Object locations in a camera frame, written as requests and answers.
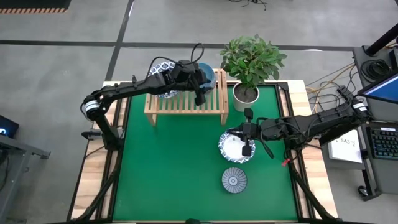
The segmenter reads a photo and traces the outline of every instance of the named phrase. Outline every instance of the white flower pot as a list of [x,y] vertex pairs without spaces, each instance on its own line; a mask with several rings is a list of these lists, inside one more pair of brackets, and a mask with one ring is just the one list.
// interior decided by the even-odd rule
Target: white flower pot
[[257,90],[257,97],[256,97],[256,99],[255,99],[254,101],[252,101],[252,102],[246,103],[246,102],[243,102],[243,101],[238,100],[237,97],[235,96],[235,88],[236,88],[239,84],[241,84],[241,82],[238,82],[237,84],[235,84],[235,86],[234,86],[234,88],[233,88],[233,90],[232,90],[232,92],[233,92],[233,94],[234,94],[233,105],[234,105],[234,107],[235,107],[235,109],[236,109],[237,111],[243,112],[245,108],[250,108],[251,105],[253,105],[253,103],[256,102],[256,101],[258,100],[258,98],[259,98],[259,96],[260,96],[260,91],[259,91],[258,88],[256,88],[256,90]]

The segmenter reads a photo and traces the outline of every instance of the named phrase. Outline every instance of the gray concrete floor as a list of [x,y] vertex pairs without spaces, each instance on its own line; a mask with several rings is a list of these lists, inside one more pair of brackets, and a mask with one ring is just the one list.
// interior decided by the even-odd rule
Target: gray concrete floor
[[[394,0],[266,2],[264,12],[262,5],[241,7],[244,1],[135,0],[124,41],[225,43],[258,33],[279,45],[355,46],[371,44],[398,21]],[[66,14],[0,14],[0,40],[116,41],[126,5],[127,0],[72,0]],[[143,78],[155,56],[187,59],[190,51],[124,47],[113,80],[130,80],[133,74]],[[219,67],[219,51],[206,49],[201,61]],[[49,160],[30,163],[11,216],[27,218],[29,224],[62,222],[86,147],[80,133],[90,127],[78,107],[101,86],[113,48],[0,45],[0,52],[0,113],[21,124],[20,141],[52,152]],[[306,83],[353,61],[351,52],[284,53],[288,58],[281,79]],[[347,75],[336,82],[347,85]],[[320,82],[310,86],[318,88]],[[353,82],[361,88],[358,76]],[[363,184],[360,171],[327,169],[341,218],[396,223],[397,195],[362,202],[356,193]]]

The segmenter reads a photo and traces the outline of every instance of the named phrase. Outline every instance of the green leaves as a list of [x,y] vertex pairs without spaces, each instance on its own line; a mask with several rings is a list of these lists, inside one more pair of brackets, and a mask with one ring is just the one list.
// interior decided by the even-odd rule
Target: green leaves
[[253,37],[233,39],[220,52],[223,56],[221,68],[236,77],[248,88],[255,88],[260,82],[273,77],[279,79],[279,67],[284,67],[278,47],[265,42],[258,34]]

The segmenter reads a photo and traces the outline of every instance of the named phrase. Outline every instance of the keyboard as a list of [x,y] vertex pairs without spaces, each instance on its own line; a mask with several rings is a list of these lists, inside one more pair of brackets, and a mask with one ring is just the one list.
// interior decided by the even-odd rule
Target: keyboard
[[398,160],[398,128],[367,127],[366,129],[374,158]]

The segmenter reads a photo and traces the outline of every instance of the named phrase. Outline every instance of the green mat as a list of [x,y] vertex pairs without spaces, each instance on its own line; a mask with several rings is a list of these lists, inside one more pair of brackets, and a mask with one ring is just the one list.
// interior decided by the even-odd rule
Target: green mat
[[[257,116],[279,117],[275,88],[262,86],[252,106]],[[270,159],[259,142],[247,163],[228,162],[218,139],[227,128],[244,121],[232,105],[229,116],[159,115],[152,127],[144,115],[145,96],[132,99],[121,175],[114,208],[119,221],[297,220],[289,170],[283,167],[284,143],[269,142]],[[248,185],[240,194],[228,193],[221,176],[229,167],[245,171]]]

